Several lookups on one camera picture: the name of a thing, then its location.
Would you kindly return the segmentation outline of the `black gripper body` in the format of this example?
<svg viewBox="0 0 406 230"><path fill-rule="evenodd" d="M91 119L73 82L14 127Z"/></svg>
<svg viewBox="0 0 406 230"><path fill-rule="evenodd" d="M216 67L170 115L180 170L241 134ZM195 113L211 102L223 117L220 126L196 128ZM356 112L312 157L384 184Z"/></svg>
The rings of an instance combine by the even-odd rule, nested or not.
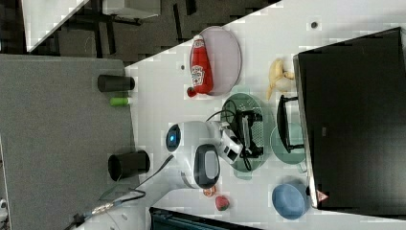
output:
<svg viewBox="0 0 406 230"><path fill-rule="evenodd" d="M238 110L234 117L234 130L244 146L246 158L259 158L263 155L262 115L254 110Z"/></svg>

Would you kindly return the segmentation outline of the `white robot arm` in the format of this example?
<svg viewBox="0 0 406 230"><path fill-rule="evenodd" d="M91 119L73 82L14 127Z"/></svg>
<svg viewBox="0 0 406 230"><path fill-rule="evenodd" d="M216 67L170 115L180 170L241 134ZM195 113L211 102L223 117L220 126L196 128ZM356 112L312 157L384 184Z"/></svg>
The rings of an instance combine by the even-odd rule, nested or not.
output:
<svg viewBox="0 0 406 230"><path fill-rule="evenodd" d="M146 230L147 209L178 189L210 189L220 177L220 162L247 174L260 164L264 144L257 138L262 116L230 111L222 121L188 121L170 127L169 157L151 177L111 202L75 217L70 230Z"/></svg>

